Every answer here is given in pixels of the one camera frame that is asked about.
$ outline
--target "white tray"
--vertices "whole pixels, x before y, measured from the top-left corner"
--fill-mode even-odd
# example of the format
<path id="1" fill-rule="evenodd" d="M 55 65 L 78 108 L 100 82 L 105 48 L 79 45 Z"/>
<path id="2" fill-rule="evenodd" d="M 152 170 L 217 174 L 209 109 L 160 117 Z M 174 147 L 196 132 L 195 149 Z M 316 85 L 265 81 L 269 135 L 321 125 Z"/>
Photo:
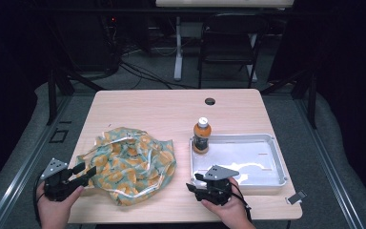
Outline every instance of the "white tray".
<path id="1" fill-rule="evenodd" d="M 194 174 L 204 175 L 213 165 L 239 172 L 234 178 L 244 195 L 273 195 L 287 182 L 271 135 L 211 135 L 204 155 L 193 151 L 192 142 L 191 138 L 192 184 L 197 187 L 205 182 Z"/>

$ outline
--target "chair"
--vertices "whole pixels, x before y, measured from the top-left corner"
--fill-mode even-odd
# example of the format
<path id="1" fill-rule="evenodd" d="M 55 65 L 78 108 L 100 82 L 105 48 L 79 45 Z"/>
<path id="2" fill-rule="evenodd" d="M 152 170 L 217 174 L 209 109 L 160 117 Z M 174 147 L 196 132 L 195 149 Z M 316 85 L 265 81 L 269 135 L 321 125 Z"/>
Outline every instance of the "chair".
<path id="1" fill-rule="evenodd" d="M 198 88 L 201 88 L 203 63 L 241 65 L 240 70 L 252 65 L 248 84 L 251 88 L 261 38 L 268 29 L 269 23 L 260 15 L 219 13 L 207 18 L 201 31 Z"/>

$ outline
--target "table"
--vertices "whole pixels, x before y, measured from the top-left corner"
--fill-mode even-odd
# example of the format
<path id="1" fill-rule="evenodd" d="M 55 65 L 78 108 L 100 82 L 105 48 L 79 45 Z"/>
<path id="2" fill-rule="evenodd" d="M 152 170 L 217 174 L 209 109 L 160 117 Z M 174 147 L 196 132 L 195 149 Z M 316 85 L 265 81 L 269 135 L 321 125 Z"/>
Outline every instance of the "table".
<path id="1" fill-rule="evenodd" d="M 213 98 L 215 104 L 207 105 L 206 98 Z M 99 189 L 85 191 L 72 206 L 69 223 L 218 221 L 219 218 L 205 209 L 186 187 L 191 178 L 189 141 L 193 125 L 201 116 L 209 119 L 214 135 L 275 136 L 261 95 L 253 89 L 98 92 L 70 167 L 75 165 L 76 156 L 92 148 L 96 136 L 117 127 L 128 127 L 147 131 L 158 140 L 172 139 L 177 168 L 165 189 L 133 206 L 116 206 L 109 195 Z M 302 216 L 299 203 L 291 205 L 285 200 L 295 189 L 277 147 L 288 181 L 274 196 L 245 197 L 252 207 L 253 219 L 299 219 Z"/>
<path id="2" fill-rule="evenodd" d="M 156 0 L 156 6 L 160 8 L 221 8 L 224 11 L 229 8 L 290 8 L 294 0 Z M 176 18 L 176 62 L 174 65 L 174 80 L 182 78 L 183 56 L 181 50 L 181 22 Z M 252 72 L 253 66 L 247 66 L 248 73 Z"/>

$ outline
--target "plastic bottle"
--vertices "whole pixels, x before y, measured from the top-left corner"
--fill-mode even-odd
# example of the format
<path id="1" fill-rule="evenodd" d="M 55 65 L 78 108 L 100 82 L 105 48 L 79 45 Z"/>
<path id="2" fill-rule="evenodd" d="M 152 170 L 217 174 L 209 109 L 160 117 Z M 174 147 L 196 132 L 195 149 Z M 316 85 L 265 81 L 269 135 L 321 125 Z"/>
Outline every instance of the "plastic bottle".
<path id="1" fill-rule="evenodd" d="M 193 128 L 193 150 L 198 154 L 206 154 L 209 150 L 209 136 L 211 135 L 211 126 L 206 117 L 200 117 L 198 123 Z"/>

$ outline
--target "crumpled plastic bag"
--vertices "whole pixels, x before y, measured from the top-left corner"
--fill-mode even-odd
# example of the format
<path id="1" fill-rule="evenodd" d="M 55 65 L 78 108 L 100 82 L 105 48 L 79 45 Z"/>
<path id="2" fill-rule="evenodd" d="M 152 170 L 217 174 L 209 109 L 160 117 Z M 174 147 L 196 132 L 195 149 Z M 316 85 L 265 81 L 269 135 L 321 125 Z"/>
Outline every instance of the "crumpled plastic bag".
<path id="1" fill-rule="evenodd" d="M 116 128 L 98 136 L 94 147 L 78 156 L 86 170 L 96 166 L 88 187 L 109 192 L 117 205 L 146 200 L 165 187 L 176 168 L 173 142 L 159 141 L 144 131 Z"/>

